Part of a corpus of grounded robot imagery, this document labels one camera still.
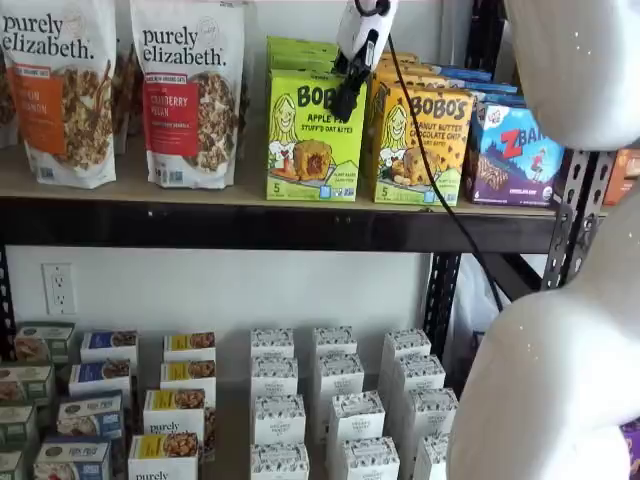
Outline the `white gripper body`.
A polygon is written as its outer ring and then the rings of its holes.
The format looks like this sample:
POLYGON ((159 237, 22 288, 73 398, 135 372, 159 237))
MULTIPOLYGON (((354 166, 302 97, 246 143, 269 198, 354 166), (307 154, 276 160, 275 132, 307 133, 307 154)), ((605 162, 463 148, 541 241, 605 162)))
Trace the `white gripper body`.
POLYGON ((365 48, 370 58, 380 58, 391 32, 398 9, 398 0, 383 1, 386 8, 382 14, 362 16, 356 7, 356 1, 348 1, 342 15, 337 44, 346 58, 355 58, 365 48))

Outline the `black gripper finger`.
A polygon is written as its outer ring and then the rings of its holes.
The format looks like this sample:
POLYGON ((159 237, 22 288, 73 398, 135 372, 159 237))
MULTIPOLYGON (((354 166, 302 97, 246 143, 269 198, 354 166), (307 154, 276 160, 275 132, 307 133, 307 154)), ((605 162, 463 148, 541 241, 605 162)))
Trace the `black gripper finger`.
POLYGON ((364 70, 351 74, 335 74, 340 81, 330 111, 342 122, 348 122, 353 112, 366 103, 370 71, 364 70))
POLYGON ((332 71, 340 75, 367 75, 368 64, 366 60, 367 54, 364 49, 357 51, 351 59, 339 50, 332 71))

